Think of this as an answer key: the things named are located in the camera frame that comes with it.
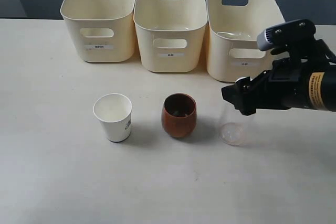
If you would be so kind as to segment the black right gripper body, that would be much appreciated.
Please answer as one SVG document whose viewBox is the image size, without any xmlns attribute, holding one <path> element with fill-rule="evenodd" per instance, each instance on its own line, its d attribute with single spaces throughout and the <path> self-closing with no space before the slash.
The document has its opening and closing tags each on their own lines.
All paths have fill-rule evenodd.
<svg viewBox="0 0 336 224">
<path fill-rule="evenodd" d="M 276 60 L 267 73 L 258 98 L 258 107 L 269 110 L 311 109 L 308 98 L 307 64 Z"/>
</svg>

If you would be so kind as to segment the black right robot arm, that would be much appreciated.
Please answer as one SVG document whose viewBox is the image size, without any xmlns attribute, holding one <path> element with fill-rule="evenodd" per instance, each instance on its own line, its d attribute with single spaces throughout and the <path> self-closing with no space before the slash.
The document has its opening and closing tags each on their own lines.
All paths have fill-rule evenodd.
<svg viewBox="0 0 336 224">
<path fill-rule="evenodd" d="M 223 100 L 242 115 L 292 108 L 335 111 L 335 66 L 303 63 L 295 68 L 276 61 L 254 79 L 244 77 L 221 89 Z"/>
</svg>

